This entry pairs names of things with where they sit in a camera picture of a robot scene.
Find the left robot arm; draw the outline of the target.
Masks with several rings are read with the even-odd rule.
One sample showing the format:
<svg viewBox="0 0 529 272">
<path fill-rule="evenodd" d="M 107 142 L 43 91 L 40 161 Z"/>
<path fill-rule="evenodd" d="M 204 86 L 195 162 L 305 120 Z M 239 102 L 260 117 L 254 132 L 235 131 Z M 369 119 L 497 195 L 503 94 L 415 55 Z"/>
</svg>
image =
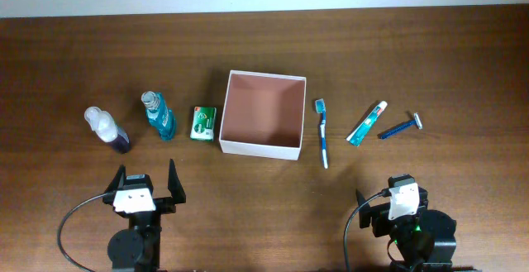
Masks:
<svg viewBox="0 0 529 272">
<path fill-rule="evenodd" d="M 147 174 L 127 175 L 120 166 L 104 191 L 102 201 L 128 221 L 108 242 L 107 255 L 113 271 L 158 271 L 160 269 L 161 217 L 176 212 L 186 202 L 173 160 L 169 161 L 168 197 L 155 198 Z"/>
</svg>

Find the green soap box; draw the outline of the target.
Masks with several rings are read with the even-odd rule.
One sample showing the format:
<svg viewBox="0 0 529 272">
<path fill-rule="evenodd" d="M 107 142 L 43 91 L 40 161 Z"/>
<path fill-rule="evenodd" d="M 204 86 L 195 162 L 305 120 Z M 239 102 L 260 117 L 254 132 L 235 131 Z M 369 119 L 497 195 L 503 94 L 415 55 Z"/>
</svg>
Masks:
<svg viewBox="0 0 529 272">
<path fill-rule="evenodd" d="M 190 138 L 195 141 L 213 141 L 217 116 L 215 107 L 199 107 L 193 109 L 193 123 Z"/>
</svg>

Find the purple bottle with white cap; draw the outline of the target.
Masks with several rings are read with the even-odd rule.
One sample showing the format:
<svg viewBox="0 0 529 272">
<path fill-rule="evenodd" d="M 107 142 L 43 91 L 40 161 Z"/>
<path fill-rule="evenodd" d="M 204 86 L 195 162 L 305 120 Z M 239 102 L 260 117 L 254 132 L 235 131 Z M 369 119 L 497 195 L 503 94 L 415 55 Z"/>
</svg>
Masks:
<svg viewBox="0 0 529 272">
<path fill-rule="evenodd" d="M 125 154 L 130 151 L 131 143 L 128 135 L 115 123 L 109 112 L 99 107 L 88 107 L 84 112 L 84 118 L 98 138 L 116 152 Z"/>
</svg>

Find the teal toothpaste tube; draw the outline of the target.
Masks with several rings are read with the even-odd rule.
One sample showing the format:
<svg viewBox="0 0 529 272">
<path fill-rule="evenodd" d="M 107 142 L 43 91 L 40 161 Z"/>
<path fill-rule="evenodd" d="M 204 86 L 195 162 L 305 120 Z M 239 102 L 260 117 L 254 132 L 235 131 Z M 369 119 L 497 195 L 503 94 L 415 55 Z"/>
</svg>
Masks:
<svg viewBox="0 0 529 272">
<path fill-rule="evenodd" d="M 359 146 L 387 106 L 386 101 L 381 101 L 373 107 L 360 124 L 346 137 L 346 140 L 353 146 Z"/>
</svg>

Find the blue and white toothbrush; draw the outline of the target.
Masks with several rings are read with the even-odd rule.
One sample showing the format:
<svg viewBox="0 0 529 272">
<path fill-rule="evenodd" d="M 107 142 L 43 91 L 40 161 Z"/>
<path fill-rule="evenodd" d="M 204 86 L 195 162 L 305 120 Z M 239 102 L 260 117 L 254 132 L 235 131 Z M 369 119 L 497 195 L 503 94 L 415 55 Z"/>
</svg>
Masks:
<svg viewBox="0 0 529 272">
<path fill-rule="evenodd" d="M 315 101 L 315 109 L 318 114 L 321 115 L 321 122 L 319 125 L 320 137 L 322 142 L 322 163 L 325 169 L 328 168 L 328 158 L 326 150 L 326 106 L 322 98 Z"/>
</svg>

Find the teal mouthwash bottle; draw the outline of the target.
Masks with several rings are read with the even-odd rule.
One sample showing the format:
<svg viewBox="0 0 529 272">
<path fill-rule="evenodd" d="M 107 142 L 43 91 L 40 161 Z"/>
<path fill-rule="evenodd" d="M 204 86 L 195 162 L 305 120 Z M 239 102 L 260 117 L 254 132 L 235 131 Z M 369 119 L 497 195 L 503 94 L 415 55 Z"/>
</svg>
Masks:
<svg viewBox="0 0 529 272">
<path fill-rule="evenodd" d="M 176 119 L 168 108 L 162 93 L 146 91 L 141 95 L 149 123 L 157 130 L 163 141 L 171 141 L 176 132 Z"/>
</svg>

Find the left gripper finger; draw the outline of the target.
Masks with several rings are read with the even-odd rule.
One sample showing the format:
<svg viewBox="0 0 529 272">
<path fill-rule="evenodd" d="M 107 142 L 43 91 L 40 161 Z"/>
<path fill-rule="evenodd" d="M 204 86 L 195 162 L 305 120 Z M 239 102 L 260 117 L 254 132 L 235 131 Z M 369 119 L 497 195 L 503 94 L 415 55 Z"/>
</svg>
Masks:
<svg viewBox="0 0 529 272">
<path fill-rule="evenodd" d="M 117 170 L 117 173 L 113 177 L 110 184 L 107 186 L 104 193 L 116 192 L 119 188 L 123 186 L 125 179 L 126 179 L 126 167 L 124 165 L 120 165 Z"/>
<path fill-rule="evenodd" d="M 177 175 L 173 159 L 169 160 L 168 190 L 171 193 L 174 204 L 186 203 L 186 194 Z"/>
</svg>

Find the blue disposable razor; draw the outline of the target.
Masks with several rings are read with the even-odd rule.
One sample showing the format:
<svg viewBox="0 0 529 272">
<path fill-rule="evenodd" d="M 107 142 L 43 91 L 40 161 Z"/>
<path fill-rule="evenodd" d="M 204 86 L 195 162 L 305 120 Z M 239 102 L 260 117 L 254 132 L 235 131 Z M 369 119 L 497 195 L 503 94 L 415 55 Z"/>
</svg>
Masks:
<svg viewBox="0 0 529 272">
<path fill-rule="evenodd" d="M 394 136 L 402 131 L 405 131 L 412 126 L 416 127 L 418 130 L 421 130 L 423 128 L 422 120 L 419 117 L 419 114 L 417 112 L 413 113 L 411 120 L 400 123 L 399 125 L 394 126 L 388 129 L 387 131 L 380 133 L 379 139 L 380 140 L 388 139 L 389 137 Z"/>
</svg>

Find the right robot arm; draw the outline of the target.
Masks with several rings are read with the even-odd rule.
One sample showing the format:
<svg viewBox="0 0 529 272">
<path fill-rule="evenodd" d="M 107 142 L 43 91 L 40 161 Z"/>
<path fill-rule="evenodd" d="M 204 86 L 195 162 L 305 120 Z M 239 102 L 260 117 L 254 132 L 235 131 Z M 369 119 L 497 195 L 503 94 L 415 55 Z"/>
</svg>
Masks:
<svg viewBox="0 0 529 272">
<path fill-rule="evenodd" d="M 388 179 L 388 187 L 370 198 L 355 193 L 361 228 L 388 236 L 402 259 L 391 259 L 391 271 L 451 271 L 456 249 L 456 220 L 428 207 L 428 192 L 409 174 Z"/>
</svg>

